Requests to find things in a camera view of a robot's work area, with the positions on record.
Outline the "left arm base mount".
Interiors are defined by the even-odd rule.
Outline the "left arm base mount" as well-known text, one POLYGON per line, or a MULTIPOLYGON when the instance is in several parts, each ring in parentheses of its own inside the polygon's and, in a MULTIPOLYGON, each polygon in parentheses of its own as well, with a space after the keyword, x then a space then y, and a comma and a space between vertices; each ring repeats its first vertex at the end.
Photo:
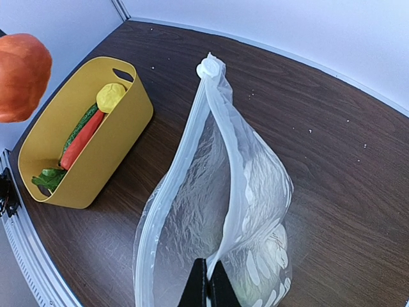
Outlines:
POLYGON ((5 168, 1 173, 1 217, 5 214, 11 218, 21 207, 17 190, 13 183, 12 173, 5 168))

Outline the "orange toy pumpkin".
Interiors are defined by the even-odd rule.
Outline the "orange toy pumpkin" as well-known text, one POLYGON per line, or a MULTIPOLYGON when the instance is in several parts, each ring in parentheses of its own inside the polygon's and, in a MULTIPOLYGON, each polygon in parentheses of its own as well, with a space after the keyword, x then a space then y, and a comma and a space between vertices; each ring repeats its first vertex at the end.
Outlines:
POLYGON ((1 37, 1 122, 31 117, 47 89, 52 57, 35 36, 19 33, 1 37))

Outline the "white toy radish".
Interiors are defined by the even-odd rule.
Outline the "white toy radish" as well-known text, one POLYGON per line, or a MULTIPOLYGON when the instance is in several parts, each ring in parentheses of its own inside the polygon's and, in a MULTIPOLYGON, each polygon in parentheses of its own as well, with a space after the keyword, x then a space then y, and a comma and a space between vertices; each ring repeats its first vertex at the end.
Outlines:
POLYGON ((242 221, 242 241, 226 258, 226 269, 242 306, 277 306, 291 286, 283 220, 293 184, 273 152, 257 154, 244 175, 249 208, 242 221))

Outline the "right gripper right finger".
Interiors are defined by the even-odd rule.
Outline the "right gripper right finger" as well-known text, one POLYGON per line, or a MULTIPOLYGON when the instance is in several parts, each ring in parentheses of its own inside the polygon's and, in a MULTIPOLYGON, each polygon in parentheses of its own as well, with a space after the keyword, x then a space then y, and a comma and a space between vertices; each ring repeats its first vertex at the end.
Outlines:
POLYGON ((241 307, 221 261, 216 263, 209 286, 210 306, 241 307))

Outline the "polka dot zip bag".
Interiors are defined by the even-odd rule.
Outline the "polka dot zip bag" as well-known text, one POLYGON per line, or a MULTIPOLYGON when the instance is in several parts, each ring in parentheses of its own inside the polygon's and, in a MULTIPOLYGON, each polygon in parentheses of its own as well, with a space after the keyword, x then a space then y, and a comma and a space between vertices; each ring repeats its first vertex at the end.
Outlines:
POLYGON ((208 279, 218 261, 229 278, 225 260, 242 241, 249 208, 245 166, 261 152, 275 153, 234 106, 225 64, 209 54, 196 72, 180 144, 135 233, 137 306, 178 305, 197 258, 206 260, 208 279))

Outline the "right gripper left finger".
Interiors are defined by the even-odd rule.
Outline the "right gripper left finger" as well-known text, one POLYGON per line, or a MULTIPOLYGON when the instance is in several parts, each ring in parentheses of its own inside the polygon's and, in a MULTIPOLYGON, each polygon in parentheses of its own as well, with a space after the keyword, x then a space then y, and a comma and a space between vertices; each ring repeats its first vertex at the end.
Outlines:
POLYGON ((178 307, 207 306, 207 266, 204 258, 195 259, 178 307))

